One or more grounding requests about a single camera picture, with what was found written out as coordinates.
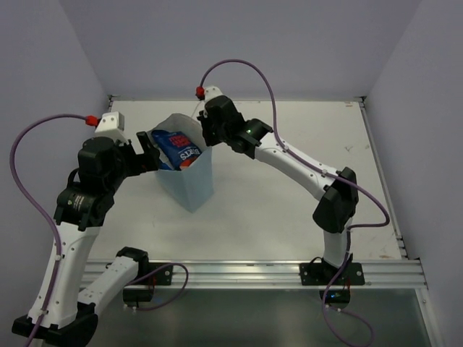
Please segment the blue red snack packet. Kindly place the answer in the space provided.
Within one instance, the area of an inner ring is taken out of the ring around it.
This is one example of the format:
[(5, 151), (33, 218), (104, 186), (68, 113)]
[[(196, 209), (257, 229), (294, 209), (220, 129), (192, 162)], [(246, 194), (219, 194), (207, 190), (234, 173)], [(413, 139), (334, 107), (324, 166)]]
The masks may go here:
[(160, 153), (163, 154), (161, 170), (182, 171), (202, 154), (201, 149), (183, 132), (153, 130), (151, 136)]

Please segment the light blue paper bag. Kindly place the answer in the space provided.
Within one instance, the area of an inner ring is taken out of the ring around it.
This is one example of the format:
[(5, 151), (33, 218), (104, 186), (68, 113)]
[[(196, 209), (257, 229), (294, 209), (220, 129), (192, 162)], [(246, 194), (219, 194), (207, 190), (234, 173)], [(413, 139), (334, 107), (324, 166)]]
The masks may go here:
[(153, 130), (183, 132), (202, 151), (201, 156), (182, 171), (159, 169), (155, 172), (159, 184), (184, 209), (193, 213), (213, 194), (212, 148), (207, 146), (203, 139), (200, 122), (182, 113), (171, 114), (148, 132), (154, 146), (157, 148), (151, 136)]

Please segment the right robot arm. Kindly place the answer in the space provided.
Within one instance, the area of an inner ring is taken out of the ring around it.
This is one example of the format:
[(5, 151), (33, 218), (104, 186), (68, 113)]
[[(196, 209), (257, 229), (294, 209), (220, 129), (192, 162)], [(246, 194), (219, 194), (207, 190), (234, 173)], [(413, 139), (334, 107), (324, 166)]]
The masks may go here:
[(204, 109), (199, 113), (206, 145), (227, 144), (234, 152), (258, 160), (282, 172), (306, 189), (317, 201), (313, 220), (323, 230), (322, 274), (329, 283), (340, 283), (348, 275), (344, 262), (347, 227), (358, 203), (353, 187), (355, 172), (326, 166), (276, 139), (273, 128), (259, 119), (244, 119), (233, 101), (217, 87), (208, 87), (200, 97)]

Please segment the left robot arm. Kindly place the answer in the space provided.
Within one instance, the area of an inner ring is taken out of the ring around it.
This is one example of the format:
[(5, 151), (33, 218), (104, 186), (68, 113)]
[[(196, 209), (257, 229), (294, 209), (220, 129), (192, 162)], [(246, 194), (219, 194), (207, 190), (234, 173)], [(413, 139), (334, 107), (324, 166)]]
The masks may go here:
[(129, 283), (150, 277), (147, 252), (124, 247), (103, 274), (86, 289), (80, 284), (93, 243), (114, 195), (131, 176), (156, 171), (159, 151), (146, 132), (137, 138), (143, 153), (131, 142), (94, 137), (78, 153), (79, 166), (68, 177), (50, 219), (54, 245), (43, 284), (30, 311), (13, 322), (12, 332), (54, 346), (85, 346), (96, 331), (99, 317)]

